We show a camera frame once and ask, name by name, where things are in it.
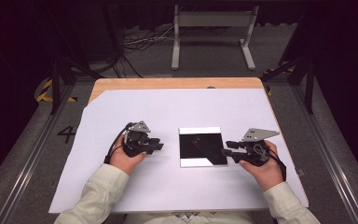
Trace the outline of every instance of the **fingers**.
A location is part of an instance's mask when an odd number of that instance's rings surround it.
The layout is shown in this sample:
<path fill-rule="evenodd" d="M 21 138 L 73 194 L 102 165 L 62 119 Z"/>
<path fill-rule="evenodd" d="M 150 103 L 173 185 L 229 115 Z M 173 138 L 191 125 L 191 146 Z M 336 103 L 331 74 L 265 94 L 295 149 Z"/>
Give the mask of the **fingers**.
<path fill-rule="evenodd" d="M 269 147 L 270 150 L 272 150 L 275 153 L 278 153 L 277 146 L 275 144 L 271 143 L 268 140 L 264 140 L 264 142 L 266 143 L 267 147 Z"/>
<path fill-rule="evenodd" d="M 141 162 L 146 157 L 146 152 L 141 152 L 138 155 L 132 157 L 136 163 Z"/>
<path fill-rule="evenodd" d="M 249 173 L 251 173 L 251 174 L 253 174 L 253 173 L 257 170 L 257 168 L 258 168 L 258 167 L 256 167 L 256 166 L 253 166 L 253 165 L 252 165 L 250 162 L 248 162 L 248 161 L 240 161 L 239 164 L 240 164 L 240 166 L 241 166 L 244 170 L 246 170 L 247 172 L 249 172 Z"/>

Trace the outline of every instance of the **white paper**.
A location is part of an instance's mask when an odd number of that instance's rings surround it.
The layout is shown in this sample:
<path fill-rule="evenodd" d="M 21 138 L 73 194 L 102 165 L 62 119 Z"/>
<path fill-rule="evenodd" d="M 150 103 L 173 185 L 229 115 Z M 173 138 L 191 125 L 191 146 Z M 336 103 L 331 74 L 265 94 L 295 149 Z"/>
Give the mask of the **white paper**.
<path fill-rule="evenodd" d="M 254 178 L 231 158 L 223 167 L 181 168 L 178 134 L 180 127 L 220 127 L 226 142 L 240 141 L 249 128 L 281 132 L 264 89 L 169 89 L 105 91 L 85 108 L 50 213 L 75 205 L 117 134 L 140 120 L 164 147 L 136 167 L 113 212 L 268 208 Z M 287 182 L 308 206 L 283 133 L 268 140 L 278 147 Z"/>

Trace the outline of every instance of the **black controller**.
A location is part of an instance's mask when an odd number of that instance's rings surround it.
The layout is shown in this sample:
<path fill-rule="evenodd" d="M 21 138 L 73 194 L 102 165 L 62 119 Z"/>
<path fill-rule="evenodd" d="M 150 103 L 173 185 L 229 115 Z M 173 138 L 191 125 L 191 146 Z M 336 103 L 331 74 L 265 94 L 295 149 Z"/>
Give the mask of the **black controller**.
<path fill-rule="evenodd" d="M 126 127 L 118 134 L 112 146 L 109 148 L 107 155 L 105 156 L 104 163 L 109 164 L 113 152 L 116 148 L 113 146 L 116 144 L 118 138 L 124 133 L 125 138 L 123 142 L 123 150 L 129 157 L 134 157 L 142 152 L 146 154 L 152 154 L 154 150 L 161 150 L 164 144 L 161 144 L 159 138 L 149 138 L 147 133 L 150 133 L 150 129 L 143 122 L 128 123 Z"/>
<path fill-rule="evenodd" d="M 269 160 L 269 147 L 264 140 L 257 142 L 227 141 L 226 145 L 230 148 L 245 149 L 245 152 L 233 152 L 232 150 L 222 148 L 223 155 L 231 157 L 235 163 L 248 161 L 252 165 L 262 166 Z"/>
<path fill-rule="evenodd" d="M 238 149 L 232 151 L 222 148 L 222 153 L 225 156 L 231 157 L 235 163 L 240 161 L 248 161 L 254 166 L 262 166 L 266 164 L 269 158 L 275 160 L 282 172 L 283 181 L 286 180 L 286 166 L 281 162 L 278 155 L 270 150 L 264 141 L 265 138 L 272 137 L 279 134 L 278 132 L 262 130 L 262 129 L 249 129 L 243 136 L 240 142 L 226 141 L 227 147 Z"/>
<path fill-rule="evenodd" d="M 129 157 L 134 157 L 141 152 L 153 154 L 154 150 L 161 150 L 164 144 L 159 142 L 159 138 L 148 138 L 147 133 L 128 131 L 123 145 L 124 152 Z"/>

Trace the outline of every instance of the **floor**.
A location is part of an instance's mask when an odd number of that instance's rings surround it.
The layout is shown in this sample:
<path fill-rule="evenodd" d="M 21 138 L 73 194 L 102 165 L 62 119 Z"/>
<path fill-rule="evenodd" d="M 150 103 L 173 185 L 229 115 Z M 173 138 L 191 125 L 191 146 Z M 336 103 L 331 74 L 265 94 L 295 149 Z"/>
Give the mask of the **floor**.
<path fill-rule="evenodd" d="M 254 71 L 246 67 L 238 44 L 244 33 L 236 28 L 182 32 L 177 71 L 171 69 L 170 39 L 125 56 L 143 77 L 261 77 L 266 69 L 277 66 L 295 28 L 295 24 L 255 27 L 250 43 L 256 65 Z M 122 77 L 137 78 L 131 66 L 119 61 L 115 69 Z M 117 77 L 114 69 L 103 75 Z M 286 77 L 283 74 L 265 84 L 271 87 L 269 100 L 309 197 L 310 211 L 322 223 L 358 223 L 358 163 L 317 83 L 312 102 L 314 114 L 310 115 L 303 106 L 304 81 L 292 87 L 285 82 Z M 62 86 L 62 95 L 74 97 L 76 101 L 62 105 L 55 116 L 49 114 L 51 102 L 39 103 L 0 168 L 0 223 L 33 223 L 36 220 L 37 223 L 52 223 L 56 218 L 57 215 L 48 213 L 48 208 L 75 139 L 73 135 L 58 133 L 68 133 L 70 127 L 76 131 L 94 81 L 78 75 L 74 87 Z M 22 186 L 16 185 L 18 180 L 22 181 Z M 268 211 L 255 211 L 255 216 L 257 223 L 271 223 Z M 105 223 L 121 223 L 122 219 L 123 215 L 113 214 Z"/>

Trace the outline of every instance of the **metal bar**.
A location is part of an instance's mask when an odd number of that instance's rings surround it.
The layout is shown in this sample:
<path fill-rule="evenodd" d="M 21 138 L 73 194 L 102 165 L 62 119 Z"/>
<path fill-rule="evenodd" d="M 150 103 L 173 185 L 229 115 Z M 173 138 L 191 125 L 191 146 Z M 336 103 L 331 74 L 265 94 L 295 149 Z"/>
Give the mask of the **metal bar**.
<path fill-rule="evenodd" d="M 73 88 L 74 86 L 65 86 L 61 98 L 62 102 L 66 102 L 68 100 Z M 16 209 L 17 204 L 19 203 L 20 198 L 34 173 L 34 169 L 36 168 L 36 165 L 42 156 L 43 150 L 48 140 L 48 136 L 51 133 L 64 106 L 65 104 L 60 104 L 56 113 L 50 115 L 48 118 L 48 121 L 46 122 L 45 127 L 43 128 L 43 131 L 39 136 L 30 157 L 28 158 L 28 161 L 25 163 L 24 168 L 20 172 L 12 191 L 10 192 L 4 206 L 2 207 L 0 212 L 0 224 L 8 223 L 11 216 L 13 215 L 14 210 Z"/>
<path fill-rule="evenodd" d="M 305 89 L 305 106 L 308 109 L 310 114 L 312 112 L 312 95 L 313 95 L 313 81 L 314 81 L 314 65 L 313 62 L 310 61 L 310 70 L 307 73 L 307 85 Z"/>
<path fill-rule="evenodd" d="M 286 63 L 282 66 L 279 66 L 278 68 L 276 68 L 274 71 L 263 75 L 260 80 L 262 82 L 268 81 L 270 79 L 272 79 L 273 77 L 276 77 L 277 75 L 279 75 L 280 73 L 282 73 L 284 70 L 289 69 L 295 65 L 297 65 L 298 63 L 301 63 L 304 60 L 304 58 L 297 58 L 293 61 L 291 61 L 290 63 Z"/>
<path fill-rule="evenodd" d="M 304 104 L 304 95 L 301 89 L 298 86 L 292 86 L 291 88 L 298 104 L 301 106 L 301 109 L 307 118 L 308 123 L 310 124 L 316 140 L 318 141 L 319 152 L 324 159 L 324 163 L 326 164 L 333 182 L 336 185 L 337 191 L 348 210 L 351 220 L 353 223 L 358 223 L 358 202 L 356 201 L 353 190 L 351 189 L 351 185 L 342 171 L 336 156 L 325 143 L 324 136 L 322 135 L 322 131 L 316 118 L 308 113 L 308 109 Z"/>

